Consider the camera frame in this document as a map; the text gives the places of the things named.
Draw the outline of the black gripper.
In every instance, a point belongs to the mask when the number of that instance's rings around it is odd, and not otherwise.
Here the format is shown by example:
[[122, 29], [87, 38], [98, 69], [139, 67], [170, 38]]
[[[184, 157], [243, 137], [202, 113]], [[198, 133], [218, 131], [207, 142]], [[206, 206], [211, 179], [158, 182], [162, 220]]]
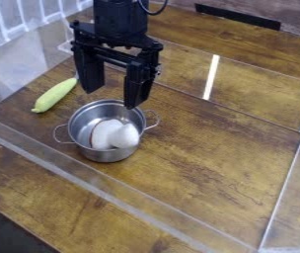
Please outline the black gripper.
[[74, 21], [74, 60], [83, 90], [91, 94], [106, 84], [104, 63], [127, 69], [124, 105], [139, 106], [151, 95], [159, 74], [163, 44], [148, 36], [150, 0], [94, 0], [94, 23]]

